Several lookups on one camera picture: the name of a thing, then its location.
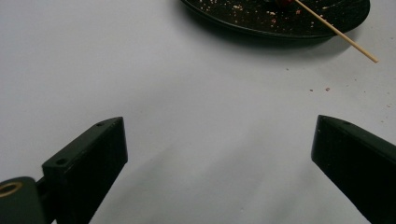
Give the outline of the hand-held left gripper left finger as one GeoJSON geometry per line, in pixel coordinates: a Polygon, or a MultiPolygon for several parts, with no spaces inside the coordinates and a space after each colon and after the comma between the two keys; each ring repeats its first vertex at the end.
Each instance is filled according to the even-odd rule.
{"type": "Polygon", "coordinates": [[[121,117],[94,124],[45,161],[58,224],[88,224],[127,161],[121,117]]]}

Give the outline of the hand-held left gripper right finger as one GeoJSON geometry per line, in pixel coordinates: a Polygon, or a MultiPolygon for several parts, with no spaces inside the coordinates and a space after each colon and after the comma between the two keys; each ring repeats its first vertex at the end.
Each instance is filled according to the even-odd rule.
{"type": "Polygon", "coordinates": [[[311,159],[371,224],[396,224],[396,146],[320,115],[311,159]]]}

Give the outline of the wooden skewer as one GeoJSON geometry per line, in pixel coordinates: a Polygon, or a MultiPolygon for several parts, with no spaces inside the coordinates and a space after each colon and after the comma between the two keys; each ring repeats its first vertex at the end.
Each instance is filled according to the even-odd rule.
{"type": "Polygon", "coordinates": [[[297,3],[298,5],[300,5],[301,7],[303,7],[306,11],[308,11],[310,14],[312,14],[315,18],[317,18],[320,22],[322,22],[325,26],[327,26],[328,28],[330,28],[335,34],[337,34],[338,36],[340,36],[341,38],[343,38],[349,45],[351,45],[354,49],[356,49],[357,51],[359,51],[361,54],[363,54],[365,57],[367,57],[369,60],[371,60],[373,63],[378,63],[379,60],[374,56],[374,54],[372,54],[371,52],[369,52],[368,50],[366,50],[365,48],[363,48],[362,46],[360,46],[358,43],[356,43],[355,41],[353,41],[351,38],[349,38],[347,35],[345,35],[344,33],[342,33],[341,31],[339,31],[337,28],[335,28],[333,25],[331,25],[329,22],[327,22],[326,20],[324,20],[322,17],[319,16],[319,14],[317,14],[315,11],[313,11],[311,8],[309,8],[308,6],[306,6],[304,3],[302,3],[300,0],[294,0],[295,3],[297,3]]]}

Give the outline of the black round plate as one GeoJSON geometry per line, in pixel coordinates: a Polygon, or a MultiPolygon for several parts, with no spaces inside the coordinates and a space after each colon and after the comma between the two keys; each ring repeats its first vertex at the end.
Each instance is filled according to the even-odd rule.
{"type": "Polygon", "coordinates": [[[331,38],[324,19],[346,33],[368,17],[370,0],[299,0],[279,7],[275,0],[181,0],[198,15],[252,35],[282,39],[331,38]]]}

